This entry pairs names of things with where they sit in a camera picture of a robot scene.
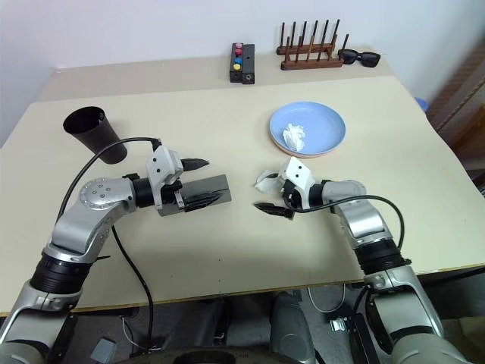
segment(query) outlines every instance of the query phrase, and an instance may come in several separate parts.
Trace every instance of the black cup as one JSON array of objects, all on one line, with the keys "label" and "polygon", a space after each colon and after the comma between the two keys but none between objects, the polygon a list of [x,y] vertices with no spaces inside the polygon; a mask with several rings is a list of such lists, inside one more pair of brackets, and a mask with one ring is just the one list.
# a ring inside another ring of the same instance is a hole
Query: black cup
[{"label": "black cup", "polygon": [[[120,140],[102,108],[87,106],[71,113],[63,123],[64,130],[87,146],[93,153]],[[99,158],[109,165],[121,162],[127,156],[123,144],[111,147]]]}]

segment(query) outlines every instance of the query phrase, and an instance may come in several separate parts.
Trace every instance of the sunglasses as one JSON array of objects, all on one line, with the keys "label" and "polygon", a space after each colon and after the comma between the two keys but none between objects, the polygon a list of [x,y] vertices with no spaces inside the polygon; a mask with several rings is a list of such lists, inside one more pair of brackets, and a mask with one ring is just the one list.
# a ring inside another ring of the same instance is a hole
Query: sunglasses
[{"label": "sunglasses", "polygon": [[364,67],[376,67],[380,60],[380,55],[373,52],[359,53],[353,49],[340,49],[337,54],[343,59],[344,64],[352,64],[360,61]]}]

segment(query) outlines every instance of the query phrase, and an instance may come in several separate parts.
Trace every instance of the blue object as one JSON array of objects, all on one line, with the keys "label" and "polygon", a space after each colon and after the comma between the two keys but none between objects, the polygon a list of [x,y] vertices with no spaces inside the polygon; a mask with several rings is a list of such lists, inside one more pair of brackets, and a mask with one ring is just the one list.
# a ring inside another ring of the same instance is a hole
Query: blue object
[{"label": "blue object", "polygon": [[428,110],[428,108],[430,107],[430,104],[428,104],[423,99],[420,99],[419,97],[415,97],[415,100],[418,102],[418,104],[421,107],[421,110],[423,110],[424,112],[426,112]]},{"label": "blue object", "polygon": [[[283,139],[288,124],[301,125],[305,131],[305,146],[299,152],[289,149]],[[335,149],[342,142],[346,125],[328,106],[317,102],[293,102],[274,112],[270,132],[273,141],[290,155],[315,157]]]},{"label": "blue object", "polygon": [[109,339],[102,338],[91,353],[91,359],[102,364],[112,362],[116,353],[117,344]]}]

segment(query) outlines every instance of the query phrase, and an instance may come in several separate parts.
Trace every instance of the wooden peg rack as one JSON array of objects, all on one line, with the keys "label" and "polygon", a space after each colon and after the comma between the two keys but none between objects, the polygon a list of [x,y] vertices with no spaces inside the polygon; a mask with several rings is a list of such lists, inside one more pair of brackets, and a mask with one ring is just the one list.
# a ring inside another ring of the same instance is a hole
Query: wooden peg rack
[{"label": "wooden peg rack", "polygon": [[[327,35],[327,28],[328,28],[328,20],[325,22],[325,27],[322,33],[321,41],[319,43],[315,43],[315,39],[316,39],[315,37],[317,35],[317,28],[318,28],[318,20],[316,20],[313,26],[313,33],[310,37],[310,43],[304,44],[306,24],[307,22],[304,22],[302,35],[299,36],[298,43],[296,45],[293,45],[293,42],[295,40],[296,22],[293,21],[291,37],[288,36],[286,38],[286,45],[283,45],[284,36],[285,36],[285,23],[282,24],[280,46],[276,50],[277,55],[285,56],[284,61],[281,62],[281,69],[284,71],[291,71],[291,70],[305,70],[305,69],[312,69],[312,68],[342,67],[343,60],[340,58],[334,58],[332,56],[333,52],[335,51],[335,44],[336,44],[336,38],[337,38],[336,32],[339,28],[340,19],[336,21],[335,29],[333,30],[333,35],[330,43],[325,42],[325,37]],[[349,38],[349,34],[346,35],[342,49],[346,47],[348,38]],[[318,56],[316,58],[312,58],[311,57],[312,53],[318,53]]]}]

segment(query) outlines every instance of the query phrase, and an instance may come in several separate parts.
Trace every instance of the stacked plates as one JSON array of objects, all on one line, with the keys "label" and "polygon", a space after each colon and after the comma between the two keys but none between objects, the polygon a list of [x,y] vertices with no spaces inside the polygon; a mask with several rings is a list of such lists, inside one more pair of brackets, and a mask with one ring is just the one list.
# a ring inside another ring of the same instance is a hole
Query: stacked plates
[{"label": "stacked plates", "polygon": [[[288,148],[283,131],[292,124],[305,131],[305,146],[299,152]],[[294,102],[279,108],[270,119],[271,139],[278,148],[298,158],[314,158],[335,149],[346,135],[343,119],[332,108],[317,102]]]}]

